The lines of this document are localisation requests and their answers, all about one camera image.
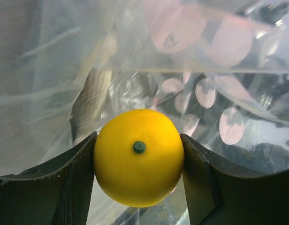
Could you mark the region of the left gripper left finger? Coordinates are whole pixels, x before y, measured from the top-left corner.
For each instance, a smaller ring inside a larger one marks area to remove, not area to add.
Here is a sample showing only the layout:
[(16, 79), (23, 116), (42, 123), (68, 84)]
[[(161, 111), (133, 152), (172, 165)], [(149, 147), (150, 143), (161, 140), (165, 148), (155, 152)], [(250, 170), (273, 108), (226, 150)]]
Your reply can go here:
[(94, 181), (93, 132), (68, 151), (0, 176), (0, 225), (84, 225)]

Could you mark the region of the yellow fake fruit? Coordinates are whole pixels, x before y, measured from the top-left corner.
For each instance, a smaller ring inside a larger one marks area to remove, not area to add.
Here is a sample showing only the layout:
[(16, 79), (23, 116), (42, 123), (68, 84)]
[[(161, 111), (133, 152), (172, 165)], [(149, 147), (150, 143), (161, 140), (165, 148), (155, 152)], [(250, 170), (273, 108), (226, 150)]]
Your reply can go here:
[(101, 189), (111, 199), (145, 208), (165, 199), (183, 170), (179, 132), (164, 114), (151, 109), (124, 112), (99, 132), (94, 170)]

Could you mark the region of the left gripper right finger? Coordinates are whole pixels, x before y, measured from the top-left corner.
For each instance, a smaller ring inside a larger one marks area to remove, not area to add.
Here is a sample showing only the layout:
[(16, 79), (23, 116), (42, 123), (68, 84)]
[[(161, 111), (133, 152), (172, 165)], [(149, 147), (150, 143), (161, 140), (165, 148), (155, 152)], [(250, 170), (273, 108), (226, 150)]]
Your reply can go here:
[(265, 174), (182, 134), (183, 183), (192, 225), (289, 225), (289, 169)]

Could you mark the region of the clear zip top bag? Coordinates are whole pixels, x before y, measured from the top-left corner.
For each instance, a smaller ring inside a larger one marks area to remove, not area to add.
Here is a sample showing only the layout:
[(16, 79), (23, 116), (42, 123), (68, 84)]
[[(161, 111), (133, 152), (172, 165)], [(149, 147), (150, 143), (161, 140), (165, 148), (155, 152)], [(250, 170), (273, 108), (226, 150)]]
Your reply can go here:
[[(75, 147), (70, 115), (92, 67), (113, 71), (97, 136), (151, 108), (238, 165), (289, 169), (289, 0), (0, 0), (0, 176)], [(183, 177), (138, 208), (94, 174), (86, 225), (191, 225)]]

